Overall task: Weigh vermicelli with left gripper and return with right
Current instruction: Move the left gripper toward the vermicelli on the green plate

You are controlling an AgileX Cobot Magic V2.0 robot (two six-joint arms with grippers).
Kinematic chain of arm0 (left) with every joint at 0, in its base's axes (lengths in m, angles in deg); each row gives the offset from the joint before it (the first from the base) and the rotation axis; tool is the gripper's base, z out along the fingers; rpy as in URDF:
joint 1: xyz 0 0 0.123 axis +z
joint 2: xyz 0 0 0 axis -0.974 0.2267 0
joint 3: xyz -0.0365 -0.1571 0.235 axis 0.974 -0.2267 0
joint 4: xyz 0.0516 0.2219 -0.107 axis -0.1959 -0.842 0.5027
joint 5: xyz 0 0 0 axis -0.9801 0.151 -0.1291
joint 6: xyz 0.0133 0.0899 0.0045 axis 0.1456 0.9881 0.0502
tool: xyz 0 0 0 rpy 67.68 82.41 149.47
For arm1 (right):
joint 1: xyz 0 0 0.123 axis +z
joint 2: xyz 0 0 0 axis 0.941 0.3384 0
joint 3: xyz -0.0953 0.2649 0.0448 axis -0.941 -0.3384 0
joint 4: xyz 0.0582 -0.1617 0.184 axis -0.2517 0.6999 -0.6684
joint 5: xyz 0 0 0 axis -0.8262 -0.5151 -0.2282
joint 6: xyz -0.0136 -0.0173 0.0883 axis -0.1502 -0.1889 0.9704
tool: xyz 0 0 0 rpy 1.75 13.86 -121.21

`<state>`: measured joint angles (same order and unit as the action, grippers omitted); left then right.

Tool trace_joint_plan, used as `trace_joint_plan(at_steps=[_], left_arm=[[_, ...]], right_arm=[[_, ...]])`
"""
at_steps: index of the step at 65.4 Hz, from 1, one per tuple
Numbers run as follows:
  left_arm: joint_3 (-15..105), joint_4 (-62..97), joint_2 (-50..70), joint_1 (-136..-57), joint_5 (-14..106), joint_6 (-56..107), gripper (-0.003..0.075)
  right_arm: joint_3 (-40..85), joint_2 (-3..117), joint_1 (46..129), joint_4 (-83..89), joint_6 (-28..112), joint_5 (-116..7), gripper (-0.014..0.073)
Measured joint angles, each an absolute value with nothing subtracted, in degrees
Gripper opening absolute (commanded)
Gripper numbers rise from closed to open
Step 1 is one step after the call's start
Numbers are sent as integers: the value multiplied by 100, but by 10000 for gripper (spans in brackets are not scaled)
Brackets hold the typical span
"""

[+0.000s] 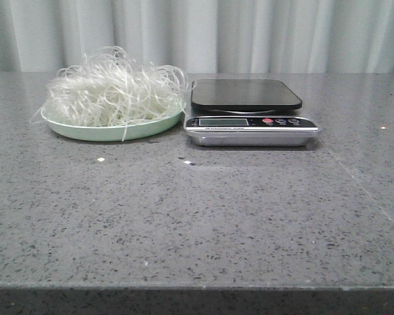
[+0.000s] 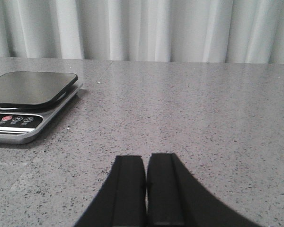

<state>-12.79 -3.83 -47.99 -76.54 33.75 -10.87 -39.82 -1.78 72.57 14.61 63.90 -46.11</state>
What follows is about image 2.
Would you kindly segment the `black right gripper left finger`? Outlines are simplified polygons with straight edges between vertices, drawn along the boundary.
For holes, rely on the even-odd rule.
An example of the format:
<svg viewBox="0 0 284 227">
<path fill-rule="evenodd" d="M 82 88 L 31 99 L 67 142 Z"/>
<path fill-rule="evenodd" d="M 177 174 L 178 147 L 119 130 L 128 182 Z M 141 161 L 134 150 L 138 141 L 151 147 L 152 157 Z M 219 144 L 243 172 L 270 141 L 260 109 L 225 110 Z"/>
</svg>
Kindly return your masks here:
<svg viewBox="0 0 284 227">
<path fill-rule="evenodd" d="M 116 156 L 76 227 L 145 227 L 145 170 L 140 156 Z"/>
</svg>

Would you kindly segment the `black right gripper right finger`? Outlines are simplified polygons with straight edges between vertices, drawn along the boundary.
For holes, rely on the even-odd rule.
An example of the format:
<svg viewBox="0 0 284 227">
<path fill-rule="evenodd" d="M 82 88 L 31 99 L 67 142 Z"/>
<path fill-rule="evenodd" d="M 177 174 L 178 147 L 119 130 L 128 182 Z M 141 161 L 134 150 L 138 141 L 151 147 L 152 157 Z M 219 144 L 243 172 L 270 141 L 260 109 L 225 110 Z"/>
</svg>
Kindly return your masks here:
<svg viewBox="0 0 284 227">
<path fill-rule="evenodd" d="M 150 227 L 256 227 L 218 200 L 175 153 L 151 155 L 147 172 Z"/>
</svg>

